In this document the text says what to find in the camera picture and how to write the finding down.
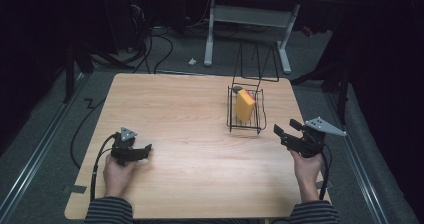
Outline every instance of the striped sleeve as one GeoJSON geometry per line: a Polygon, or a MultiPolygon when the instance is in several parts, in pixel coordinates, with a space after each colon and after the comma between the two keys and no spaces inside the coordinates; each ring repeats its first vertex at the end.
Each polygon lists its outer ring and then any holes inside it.
{"type": "Polygon", "coordinates": [[[132,206],[124,199],[104,197],[90,203],[84,223],[132,224],[132,215],[132,206]]]}
{"type": "Polygon", "coordinates": [[[297,223],[340,223],[339,213],[328,201],[311,201],[294,207],[289,219],[297,223]]]}

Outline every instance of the yellow block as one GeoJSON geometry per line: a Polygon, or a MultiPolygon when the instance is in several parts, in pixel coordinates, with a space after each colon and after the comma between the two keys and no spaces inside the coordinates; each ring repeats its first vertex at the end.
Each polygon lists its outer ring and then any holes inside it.
{"type": "Polygon", "coordinates": [[[255,99],[253,99],[246,90],[241,89],[237,92],[236,114],[240,121],[247,122],[250,120],[254,107],[255,99]]]}

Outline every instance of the black wire basket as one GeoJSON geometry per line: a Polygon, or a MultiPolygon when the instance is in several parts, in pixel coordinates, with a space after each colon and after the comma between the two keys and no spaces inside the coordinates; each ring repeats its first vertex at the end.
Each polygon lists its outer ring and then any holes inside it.
{"type": "Polygon", "coordinates": [[[253,55],[251,60],[254,60],[257,65],[257,76],[245,76],[243,73],[243,44],[240,43],[239,47],[239,53],[237,55],[237,62],[235,64],[234,68],[234,75],[233,75],[233,81],[231,83],[231,86],[228,86],[227,90],[227,126],[230,128],[230,132],[233,128],[238,129],[251,129],[255,130],[257,134],[261,132],[261,130],[266,128],[266,113],[265,113],[265,98],[264,98],[264,90],[259,89],[259,86],[261,84],[261,81],[272,81],[272,82],[278,82],[279,81],[279,75],[278,75],[278,69],[277,64],[275,61],[275,53],[273,46],[270,46],[268,49],[268,54],[266,55],[266,59],[264,61],[264,64],[261,65],[259,60],[259,47],[255,44],[253,55]],[[269,78],[263,78],[263,74],[265,71],[266,66],[269,62],[274,63],[275,67],[275,73],[276,78],[275,79],[269,79],[269,78]],[[255,105],[253,107],[252,116],[248,121],[241,121],[238,117],[236,112],[234,111],[234,104],[236,103],[237,99],[237,93],[239,90],[244,89],[246,90],[249,95],[255,100],[255,105]]]}

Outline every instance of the desk leg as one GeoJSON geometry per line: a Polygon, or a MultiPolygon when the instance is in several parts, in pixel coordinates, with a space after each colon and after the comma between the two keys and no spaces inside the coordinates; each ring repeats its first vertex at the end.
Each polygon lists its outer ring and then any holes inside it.
{"type": "Polygon", "coordinates": [[[296,4],[293,8],[293,12],[290,15],[289,23],[286,28],[286,32],[284,33],[284,37],[282,41],[277,42],[278,53],[280,53],[280,60],[283,66],[283,71],[285,74],[291,73],[289,59],[287,58],[286,45],[289,40],[291,31],[293,29],[294,22],[296,21],[297,13],[299,12],[300,5],[296,4]]]}
{"type": "Polygon", "coordinates": [[[213,24],[215,21],[215,0],[211,0],[211,8],[209,13],[209,32],[208,39],[206,40],[205,50],[205,66],[212,66],[212,55],[213,55],[213,24]]]}

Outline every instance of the hand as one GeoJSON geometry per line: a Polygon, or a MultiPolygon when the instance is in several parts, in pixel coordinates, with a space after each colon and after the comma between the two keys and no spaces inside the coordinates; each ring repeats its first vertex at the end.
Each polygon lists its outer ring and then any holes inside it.
{"type": "Polygon", "coordinates": [[[122,197],[128,183],[131,180],[132,172],[137,162],[128,162],[125,167],[118,165],[117,160],[109,155],[106,156],[103,177],[106,183],[105,196],[122,197]]]}
{"type": "Polygon", "coordinates": [[[294,173],[300,189],[302,202],[319,200],[316,188],[318,173],[323,163],[322,155],[304,158],[299,153],[290,150],[294,159],[294,173]]]}

